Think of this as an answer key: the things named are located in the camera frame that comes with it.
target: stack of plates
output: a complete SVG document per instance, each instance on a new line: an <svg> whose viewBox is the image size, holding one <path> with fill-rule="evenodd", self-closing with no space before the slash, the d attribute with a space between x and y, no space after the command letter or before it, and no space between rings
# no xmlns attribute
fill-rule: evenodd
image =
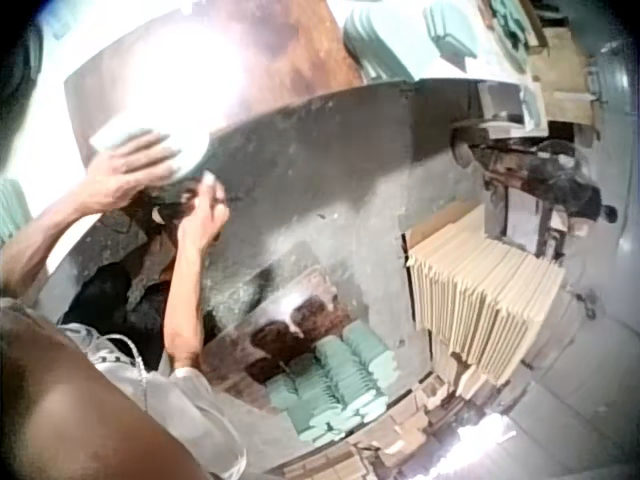
<svg viewBox="0 0 640 480"><path fill-rule="evenodd" d="M491 0L490 5L495 16L494 32L500 46L513 67L524 72L528 62L527 36L520 9L508 0Z"/></svg>
<svg viewBox="0 0 640 480"><path fill-rule="evenodd" d="M18 181L0 177L0 247L29 220L31 213Z"/></svg>
<svg viewBox="0 0 640 480"><path fill-rule="evenodd" d="M397 4L356 6L345 22L344 41L369 81L418 80L438 57L424 22Z"/></svg>
<svg viewBox="0 0 640 480"><path fill-rule="evenodd" d="M312 426L326 426L343 410L329 378L312 354L302 355L291 361L289 370L293 377L301 403L309 411Z"/></svg>
<svg viewBox="0 0 640 480"><path fill-rule="evenodd" d="M478 56L478 40L467 15L455 5L437 1L422 12L429 36L443 56Z"/></svg>
<svg viewBox="0 0 640 480"><path fill-rule="evenodd" d="M357 412L376 397L378 387L373 378L342 340L329 335L318 341L315 348L346 411Z"/></svg>
<svg viewBox="0 0 640 480"><path fill-rule="evenodd" d="M271 405L286 410L298 401L298 392L293 380L286 373L276 375L266 383Z"/></svg>
<svg viewBox="0 0 640 480"><path fill-rule="evenodd" d="M386 388L398 378L395 356L382 339L364 322L356 320L342 332L344 343L373 375L380 388Z"/></svg>

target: shirt sleeve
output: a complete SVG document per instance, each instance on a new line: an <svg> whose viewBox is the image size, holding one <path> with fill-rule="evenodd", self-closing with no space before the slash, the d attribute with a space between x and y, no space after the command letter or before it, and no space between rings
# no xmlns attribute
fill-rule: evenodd
<svg viewBox="0 0 640 480"><path fill-rule="evenodd" d="M184 393L214 428L227 431L229 442L235 446L237 460L231 471L224 475L224 478L225 480L238 480L247 464L247 452L237 432L223 411L213 401L213 390L205 376L195 368L182 367L171 374L169 381Z"/></svg>

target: stack of green tiles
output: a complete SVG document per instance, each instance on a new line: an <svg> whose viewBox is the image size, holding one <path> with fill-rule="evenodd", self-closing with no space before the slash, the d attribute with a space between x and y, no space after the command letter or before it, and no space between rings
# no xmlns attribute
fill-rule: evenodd
<svg viewBox="0 0 640 480"><path fill-rule="evenodd" d="M315 440L328 431L329 422L338 417L344 407L312 354L292 360L289 372L299 400L287 409L287 414L301 439Z"/></svg>
<svg viewBox="0 0 640 480"><path fill-rule="evenodd" d="M369 81L423 78L438 50L411 9L360 2L344 22L344 42Z"/></svg>
<svg viewBox="0 0 640 480"><path fill-rule="evenodd" d="M508 53L507 59L514 68L524 72L527 68L527 31L522 9L513 0L491 0L489 5L495 16L498 41Z"/></svg>
<svg viewBox="0 0 640 480"><path fill-rule="evenodd" d="M357 412L376 397L378 386L342 340L329 335L318 341L315 348L347 412Z"/></svg>
<svg viewBox="0 0 640 480"><path fill-rule="evenodd" d="M293 379L286 373L276 375L266 383L271 405L286 410L299 399Z"/></svg>
<svg viewBox="0 0 640 480"><path fill-rule="evenodd" d="M478 56L478 40L466 13L450 2L433 2L423 11L429 36L443 54Z"/></svg>
<svg viewBox="0 0 640 480"><path fill-rule="evenodd" d="M366 323L356 320L347 325L342 332L342 339L373 375L380 388L387 388L398 378L395 355Z"/></svg>
<svg viewBox="0 0 640 480"><path fill-rule="evenodd" d="M284 409L302 441L318 447L339 440L387 410L382 389L397 377L394 354L368 325L329 335L267 382L273 406Z"/></svg>

